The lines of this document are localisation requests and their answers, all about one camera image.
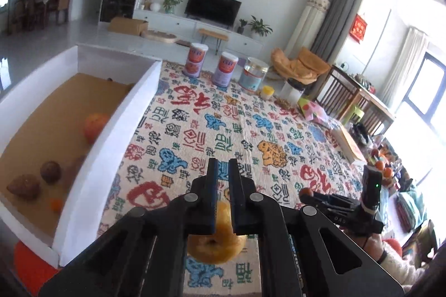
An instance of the glass jar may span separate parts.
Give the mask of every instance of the glass jar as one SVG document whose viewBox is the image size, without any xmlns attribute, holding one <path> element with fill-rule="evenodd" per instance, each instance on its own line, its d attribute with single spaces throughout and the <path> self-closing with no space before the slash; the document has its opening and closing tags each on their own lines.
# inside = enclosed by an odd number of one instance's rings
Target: glass jar
<svg viewBox="0 0 446 297">
<path fill-rule="evenodd" d="M 288 102 L 291 107 L 296 107 L 304 91 L 305 86 L 301 82 L 288 78 L 280 92 L 279 99 Z"/>
<path fill-rule="evenodd" d="M 246 93 L 254 94 L 268 73 L 269 65 L 256 58 L 246 59 L 239 85 Z"/>
</svg>

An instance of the white cabinet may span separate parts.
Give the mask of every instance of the white cabinet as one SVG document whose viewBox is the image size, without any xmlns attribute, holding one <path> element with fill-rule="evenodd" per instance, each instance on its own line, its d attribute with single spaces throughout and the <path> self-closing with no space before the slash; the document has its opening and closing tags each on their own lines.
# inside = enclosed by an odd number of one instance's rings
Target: white cabinet
<svg viewBox="0 0 446 297">
<path fill-rule="evenodd" d="M 226 48 L 229 52 L 233 50 L 237 53 L 245 54 L 247 56 L 257 57 L 260 54 L 260 51 L 262 51 L 263 44 L 261 42 L 257 42 L 253 39 L 247 38 L 246 36 L 237 33 L 231 33 Z"/>
<path fill-rule="evenodd" d="M 153 11 L 135 10 L 133 18 L 146 20 L 149 23 L 149 29 L 172 33 L 178 35 L 180 38 L 192 38 L 193 32 L 195 31 L 195 21 L 178 16 L 154 13 Z"/>
<path fill-rule="evenodd" d="M 149 29 L 164 31 L 179 36 L 183 40 L 196 42 L 201 40 L 198 33 L 200 29 L 214 31 L 216 33 L 227 35 L 228 42 L 222 42 L 219 51 L 227 50 L 229 53 L 242 58 L 258 57 L 262 51 L 263 44 L 246 36 L 237 34 L 228 29 L 220 28 L 215 25 L 206 24 L 202 21 L 182 18 L 180 16 L 154 13 L 153 11 L 138 10 L 133 12 L 134 19 L 146 20 L 149 23 Z M 216 48 L 216 39 L 207 37 L 205 43 L 211 48 Z"/>
</svg>

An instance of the white canister with red label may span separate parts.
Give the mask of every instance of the white canister with red label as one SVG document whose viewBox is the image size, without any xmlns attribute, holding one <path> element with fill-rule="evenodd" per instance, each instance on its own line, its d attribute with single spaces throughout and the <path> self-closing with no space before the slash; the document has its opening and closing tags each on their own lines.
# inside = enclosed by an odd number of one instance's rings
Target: white canister with red label
<svg viewBox="0 0 446 297">
<path fill-rule="evenodd" d="M 237 65 L 239 58 L 231 53 L 224 51 L 220 56 L 217 69 L 212 76 L 212 83 L 219 87 L 227 87 L 231 81 L 232 73 Z"/>
<path fill-rule="evenodd" d="M 189 77 L 198 78 L 201 73 L 201 67 L 204 63 L 204 57 L 209 47 L 204 44 L 192 43 L 189 54 L 187 55 L 186 65 L 183 73 Z"/>
</svg>

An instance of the canister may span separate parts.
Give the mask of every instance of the canister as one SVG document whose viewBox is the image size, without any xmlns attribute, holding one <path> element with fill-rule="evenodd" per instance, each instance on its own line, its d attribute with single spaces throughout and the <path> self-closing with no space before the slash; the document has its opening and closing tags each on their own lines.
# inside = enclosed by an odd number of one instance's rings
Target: canister
<svg viewBox="0 0 446 297">
<path fill-rule="evenodd" d="M 227 87 L 238 61 L 238 57 L 224 51 L 212 76 L 212 83 L 219 87 Z"/>
<path fill-rule="evenodd" d="M 249 57 L 239 79 L 239 85 L 246 93 L 257 92 L 260 84 L 268 72 L 269 65 L 265 62 Z"/>
<path fill-rule="evenodd" d="M 204 63 L 204 57 L 209 47 L 205 44 L 192 43 L 187 55 L 183 73 L 189 77 L 198 78 Z"/>
</svg>

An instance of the brown cardboard bottom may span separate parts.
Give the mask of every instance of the brown cardboard bottom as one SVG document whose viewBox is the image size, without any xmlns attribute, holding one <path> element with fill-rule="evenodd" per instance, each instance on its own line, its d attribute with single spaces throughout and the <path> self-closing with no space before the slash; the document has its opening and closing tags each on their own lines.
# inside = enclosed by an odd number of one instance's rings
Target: brown cardboard bottom
<svg viewBox="0 0 446 297">
<path fill-rule="evenodd" d="M 128 91 L 124 84 L 76 74 L 43 101 L 1 155 L 0 192 L 48 236 L 54 237 L 59 222 L 50 201 L 56 198 L 64 203 L 68 192 L 60 181 L 46 184 L 40 176 L 41 165 L 53 160 L 65 169 L 77 157 L 87 154 L 91 146 L 83 135 L 85 118 L 91 113 L 111 116 Z M 6 189 L 14 177 L 22 174 L 34 174 L 40 180 L 42 192 L 34 201 L 25 201 Z"/>
</svg>

